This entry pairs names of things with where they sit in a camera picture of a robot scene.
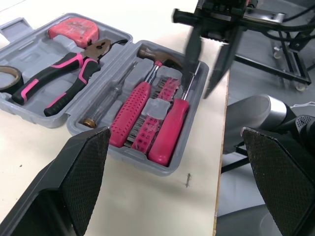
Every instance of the hammer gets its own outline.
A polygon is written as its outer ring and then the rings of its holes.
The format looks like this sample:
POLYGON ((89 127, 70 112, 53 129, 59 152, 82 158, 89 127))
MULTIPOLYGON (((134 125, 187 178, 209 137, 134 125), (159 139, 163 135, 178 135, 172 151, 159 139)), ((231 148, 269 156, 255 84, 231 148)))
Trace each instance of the hammer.
POLYGON ((161 52, 152 51, 148 47, 142 46, 138 51, 140 58, 148 58, 154 61, 154 66, 147 74, 145 80, 141 82, 130 94, 124 105, 119 110, 114 122, 111 125, 111 138, 109 144, 117 148, 122 148, 128 135, 141 114, 142 109, 147 103, 150 92, 151 83, 157 75, 158 69, 163 64, 171 64, 171 67, 182 67, 182 64, 172 55, 161 52))

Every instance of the hammer head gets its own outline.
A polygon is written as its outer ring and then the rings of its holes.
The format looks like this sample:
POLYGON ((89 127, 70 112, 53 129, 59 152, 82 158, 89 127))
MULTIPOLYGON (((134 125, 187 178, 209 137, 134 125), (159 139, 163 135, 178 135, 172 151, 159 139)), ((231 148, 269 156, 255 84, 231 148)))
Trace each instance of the hammer head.
POLYGON ((174 56, 162 52, 162 51, 153 51, 147 46, 142 46, 138 51, 138 56, 140 58, 148 58, 154 62, 160 61, 163 65, 181 70, 183 68, 182 63, 174 56))

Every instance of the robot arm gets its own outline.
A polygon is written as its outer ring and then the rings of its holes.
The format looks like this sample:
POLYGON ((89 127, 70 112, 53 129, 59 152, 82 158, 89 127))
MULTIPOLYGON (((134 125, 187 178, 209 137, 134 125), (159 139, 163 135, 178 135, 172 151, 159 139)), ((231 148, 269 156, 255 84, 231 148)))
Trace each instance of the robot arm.
MULTIPOLYGON (((315 24, 296 27, 282 26, 283 22, 305 14, 314 9, 315 5, 296 16, 286 19, 284 13, 257 9, 257 3, 258 0, 199 0, 194 13, 182 12, 178 9, 174 10, 174 23, 193 27, 187 43, 186 58, 183 67, 184 89, 188 88, 190 74, 196 67, 201 52, 202 37, 223 43, 205 94, 206 98, 232 65, 244 31, 254 30, 275 40, 292 42, 296 39, 278 38, 270 35, 268 31, 291 32, 310 30, 310 28, 315 27, 315 24)), ((299 40, 310 40, 313 38, 315 37, 312 35, 299 40)))

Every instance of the gray plastic case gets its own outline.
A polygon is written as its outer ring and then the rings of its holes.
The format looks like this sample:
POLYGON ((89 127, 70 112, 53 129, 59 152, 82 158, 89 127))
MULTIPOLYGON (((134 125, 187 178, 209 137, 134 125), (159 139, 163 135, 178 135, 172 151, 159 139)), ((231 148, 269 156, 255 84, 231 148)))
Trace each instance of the gray plastic case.
MULTIPOLYGON (((23 18, 0 26, 0 33, 10 41, 9 45, 0 50, 0 65, 9 65, 18 68, 22 72, 24 82, 26 82, 45 67, 60 60, 66 53, 83 51, 82 48, 76 46, 74 41, 65 36, 58 35, 54 39, 49 39, 47 36, 47 30, 51 26, 73 17, 85 18, 95 22, 99 29, 100 40, 108 38, 114 42, 127 39, 128 43, 113 46, 111 51, 100 60, 101 70, 90 78, 88 85, 57 115, 46 117, 43 111, 48 104, 74 83, 79 70, 48 83, 29 99, 24 106, 14 103, 10 94, 0 93, 0 109, 14 115, 19 115, 29 122, 37 123, 47 128, 55 128, 67 122, 69 132, 75 135, 90 129, 82 124, 82 120, 86 118, 87 112, 91 107, 97 107, 100 102, 109 99, 109 96, 117 89, 119 79, 124 76, 126 71, 136 61, 138 64, 126 77, 125 83, 121 88, 121 94, 117 99, 110 101, 108 109, 106 109, 98 127, 110 126, 111 122, 113 122, 116 113, 128 98, 131 91, 144 80, 144 77, 153 65, 153 61, 137 57, 137 52, 142 45, 149 46, 153 50, 162 50, 171 53, 180 60, 183 59, 183 55, 149 41, 139 41, 133 44, 130 34, 79 14, 68 13, 36 30, 32 30, 23 18)), ((188 95, 190 108, 168 167, 148 160, 143 153, 129 147, 116 148, 110 146, 109 153, 114 158, 118 158, 137 168, 159 176, 167 176, 174 172, 180 165, 208 71, 208 66, 202 62, 188 95)), ((180 71, 162 66, 157 71, 157 76, 152 83, 151 95, 153 96, 154 92, 158 89, 158 84, 162 79, 167 77, 181 79, 181 76, 180 71)), ((180 97, 181 93, 181 89, 178 89, 175 97, 180 97)), ((142 113, 141 118, 145 118, 145 113, 142 113)))

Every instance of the pliers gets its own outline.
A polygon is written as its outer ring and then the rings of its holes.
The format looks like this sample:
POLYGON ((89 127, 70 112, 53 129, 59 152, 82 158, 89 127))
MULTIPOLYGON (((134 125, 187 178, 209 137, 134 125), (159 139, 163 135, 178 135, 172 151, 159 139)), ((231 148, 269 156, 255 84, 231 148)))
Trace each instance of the pliers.
POLYGON ((44 110, 44 114, 47 117, 57 114, 88 84, 89 78, 100 70, 99 59, 110 49, 111 41, 104 39, 91 44, 81 53, 66 54, 60 61, 30 78, 12 95, 12 100, 20 105, 24 105, 40 88, 53 79, 82 68, 74 84, 44 110))

